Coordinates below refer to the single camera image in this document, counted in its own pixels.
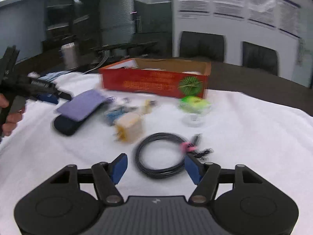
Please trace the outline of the person left hand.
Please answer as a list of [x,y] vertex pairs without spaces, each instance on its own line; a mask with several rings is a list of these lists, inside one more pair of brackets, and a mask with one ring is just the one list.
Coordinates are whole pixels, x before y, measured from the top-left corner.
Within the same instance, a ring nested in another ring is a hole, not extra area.
[[[9,101],[1,94],[1,109],[5,109],[9,106]],[[25,106],[19,108],[15,113],[8,114],[6,118],[6,123],[1,124],[1,136],[10,136],[12,131],[17,127],[18,122],[23,119],[23,114],[25,112]]]

